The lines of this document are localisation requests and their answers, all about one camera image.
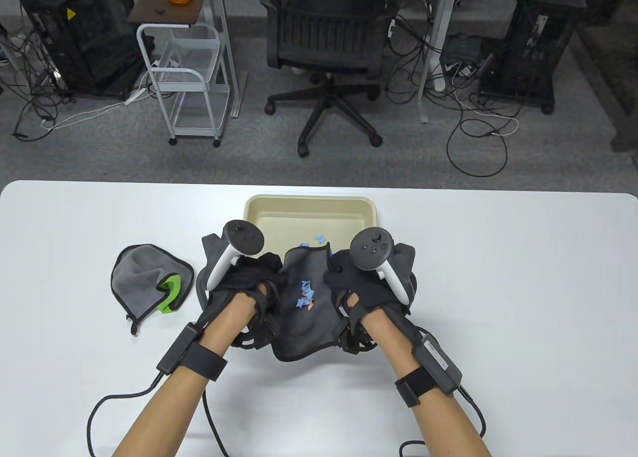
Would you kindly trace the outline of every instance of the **white cable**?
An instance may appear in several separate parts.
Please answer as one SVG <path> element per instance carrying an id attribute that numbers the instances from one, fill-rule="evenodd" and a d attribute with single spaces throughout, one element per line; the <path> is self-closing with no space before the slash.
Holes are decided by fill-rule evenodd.
<path id="1" fill-rule="evenodd" d="M 140 80 L 140 84 L 139 84 L 139 86 L 137 87 L 137 90 L 135 90 L 135 92 L 134 92 L 134 93 L 132 93 L 132 95 L 134 95 L 135 93 L 139 92 L 139 91 L 142 89 L 142 85 L 144 84 L 144 79 L 146 79 L 146 76 L 147 76 L 148 74 L 149 74 L 149 73 L 148 73 L 148 71 L 147 71 L 147 72 L 146 72 L 146 73 L 142 76 L 142 79 Z M 146 95 L 146 96 L 141 97 L 141 98 L 136 98 L 136 99 L 134 99 L 134 100 L 130 101 L 130 102 L 129 102 L 129 104 L 131 104 L 131 103 L 133 103 L 133 102 L 138 102 L 138 101 L 143 100 L 143 99 L 148 98 L 148 97 L 150 97 L 150 95 Z M 124 105 L 124 103 L 113 103 L 113 104 L 110 104 L 110 105 L 106 105 L 105 107 L 98 108 L 98 109 L 96 109 L 96 110 L 82 111 L 82 112 L 80 112 L 80 113 L 76 113 L 75 115 L 71 115 L 71 116 L 70 116 L 70 117 L 68 117 L 68 118 L 64 118 L 64 120 L 62 120 L 61 122 L 56 123 L 56 124 L 55 124 L 55 125 L 53 125 L 52 127 L 46 127 L 46 126 L 44 126 L 44 124 L 45 124 L 46 120 L 42 120 L 42 122 L 41 122 L 40 126 L 41 126 L 42 128 L 44 128 L 46 131 L 50 131 L 50 130 L 53 130 L 53 129 L 55 129 L 55 130 L 56 130 L 56 129 L 62 129 L 62 128 L 70 127 L 70 126 L 72 126 L 72 125 L 81 124 L 82 122 L 86 122 L 86 121 L 88 121 L 88 120 L 92 120 L 93 118 L 97 118 L 98 116 L 102 116 L 102 115 L 104 115 L 105 113 L 108 113 L 108 112 L 110 112 L 110 111 L 112 111 L 112 110 L 114 110 L 114 109 L 116 109 L 116 108 L 120 108 L 120 107 L 121 107 L 121 106 L 123 106 L 123 105 Z M 101 113 L 98 113 L 97 115 L 93 115 L 93 116 L 87 116 L 86 118 L 82 118 L 81 120 L 78 120 L 77 122 L 72 122 L 72 123 L 70 123 L 70 124 L 63 125 L 63 123 L 68 122 L 69 120 L 71 120 L 71 119 L 73 119 L 73 118 L 75 118 L 75 117 L 77 117 L 77 116 L 80 116 L 80 115 L 86 115 L 87 113 L 97 113 L 97 112 L 101 112 Z"/>
<path id="2" fill-rule="evenodd" d="M 481 115 L 481 116 L 487 116 L 488 118 L 502 118 L 504 120 L 507 120 L 507 122 L 516 122 L 516 128 L 514 129 L 514 131 L 510 132 L 510 133 L 504 133 L 504 134 L 500 134 L 500 133 L 494 133 L 492 132 L 491 135 L 493 136 L 512 136 L 513 134 L 515 134 L 515 132 L 518 131 L 519 129 L 519 121 L 513 117 L 513 116 L 503 116 L 503 115 L 490 115 L 488 113 L 481 113 L 480 111 L 467 106 L 465 103 L 461 102 L 461 100 L 459 99 L 458 95 L 456 95 L 456 90 L 454 90 L 454 99 L 456 99 L 456 101 L 458 102 L 458 104 L 460 104 L 461 106 L 467 108 L 470 111 L 473 111 L 474 113 L 476 113 L 477 115 Z"/>

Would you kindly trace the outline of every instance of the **forearm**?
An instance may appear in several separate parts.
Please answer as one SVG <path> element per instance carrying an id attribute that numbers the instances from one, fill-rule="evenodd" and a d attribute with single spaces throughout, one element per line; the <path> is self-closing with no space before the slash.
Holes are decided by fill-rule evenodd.
<path id="1" fill-rule="evenodd" d="M 401 379 L 419 368 L 412 355 L 412 343 L 377 309 L 361 321 L 371 338 L 383 350 Z M 453 396 L 433 389 L 412 408 L 432 457 L 490 457 L 485 443 Z"/>
<path id="2" fill-rule="evenodd" d="M 223 356 L 255 315 L 255 301 L 237 295 L 210 323 L 200 344 Z M 114 457 L 173 457 L 193 418 L 208 379 L 185 367 L 175 372 L 139 415 Z"/>

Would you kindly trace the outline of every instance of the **white table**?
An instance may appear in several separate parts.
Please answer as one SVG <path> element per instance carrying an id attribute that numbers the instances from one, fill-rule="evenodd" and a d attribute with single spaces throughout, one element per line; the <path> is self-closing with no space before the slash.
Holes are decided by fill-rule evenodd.
<path id="1" fill-rule="evenodd" d="M 463 371 L 495 457 L 636 455 L 634 197 L 21 181 L 0 197 L 3 457 L 85 456 L 94 403 L 146 388 L 200 313 L 193 292 L 180 311 L 155 313 L 130 336 L 109 288 L 118 253 L 154 243 L 199 270 L 201 236 L 241 218 L 258 193 L 374 200 L 380 225 L 417 248 L 413 320 Z M 226 357 L 209 393 L 233 457 L 388 457 L 419 437 L 378 350 L 335 348 L 298 363 L 280 363 L 268 348 Z M 147 401 L 98 412 L 99 456 Z M 219 455 L 201 407 L 179 455 Z"/>

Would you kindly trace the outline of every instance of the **black glove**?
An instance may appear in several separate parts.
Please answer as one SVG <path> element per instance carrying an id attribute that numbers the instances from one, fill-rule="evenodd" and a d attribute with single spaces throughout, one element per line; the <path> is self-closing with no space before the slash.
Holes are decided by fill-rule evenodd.
<path id="1" fill-rule="evenodd" d="M 417 280 L 414 274 L 410 276 L 410 280 L 416 290 Z M 371 339 L 360 326 L 363 316 L 377 307 L 382 307 L 387 314 L 391 313 L 394 317 L 405 318 L 405 315 L 410 313 L 410 308 L 397 300 L 388 283 L 380 279 L 376 271 L 362 271 L 355 266 L 349 250 L 339 251 L 330 257 L 328 272 L 323 276 L 323 281 L 333 293 L 336 293 L 337 307 L 342 307 L 348 314 L 351 334 L 358 336 L 364 344 L 369 343 Z M 348 298 L 352 293 L 358 296 L 358 303 L 350 308 Z"/>
<path id="2" fill-rule="evenodd" d="M 281 259 L 273 253 L 266 253 L 257 259 L 239 257 L 217 287 L 208 293 L 197 323 L 208 325 L 230 304 L 237 293 L 245 293 L 255 300 L 257 314 L 248 323 L 248 332 L 239 334 L 232 345 L 257 349 L 268 345 L 278 334 L 278 323 L 273 310 L 286 284 L 285 275 L 278 274 L 280 269 Z M 265 286 L 266 295 L 258 288 L 259 284 Z"/>

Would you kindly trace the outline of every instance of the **beige tray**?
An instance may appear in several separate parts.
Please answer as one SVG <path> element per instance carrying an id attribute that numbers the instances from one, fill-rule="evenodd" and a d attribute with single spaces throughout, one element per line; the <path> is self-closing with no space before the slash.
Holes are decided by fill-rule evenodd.
<path id="1" fill-rule="evenodd" d="M 348 249 L 359 231 L 376 226 L 376 207 L 367 198 L 257 195 L 246 202 L 244 220 L 264 233 L 262 253 L 272 252 L 283 260 L 301 243 L 324 246 L 317 236 L 335 252 Z"/>

